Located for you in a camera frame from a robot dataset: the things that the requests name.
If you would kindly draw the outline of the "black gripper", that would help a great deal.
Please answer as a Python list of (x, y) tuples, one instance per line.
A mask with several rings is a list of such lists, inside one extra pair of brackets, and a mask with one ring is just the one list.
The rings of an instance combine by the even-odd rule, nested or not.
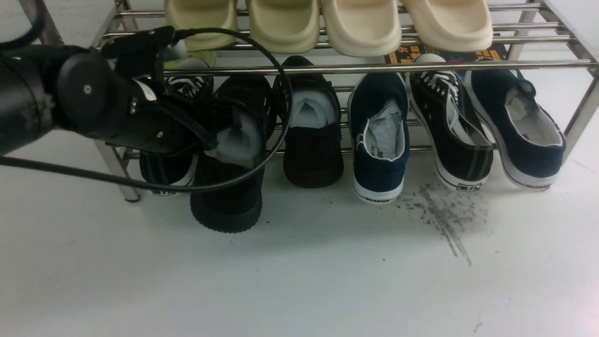
[(129, 111), (116, 133), (106, 137), (107, 144), (166, 156), (216, 148), (216, 134), (204, 115), (210, 85), (196, 77), (165, 82), (141, 78), (134, 88)]

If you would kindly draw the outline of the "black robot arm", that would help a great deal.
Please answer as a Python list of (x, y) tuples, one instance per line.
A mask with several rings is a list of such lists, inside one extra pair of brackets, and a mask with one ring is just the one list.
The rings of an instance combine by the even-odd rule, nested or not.
[(111, 56), (30, 45), (1, 56), (1, 155), (65, 130), (116, 147), (177, 155), (218, 145), (193, 101), (163, 78), (163, 52)]

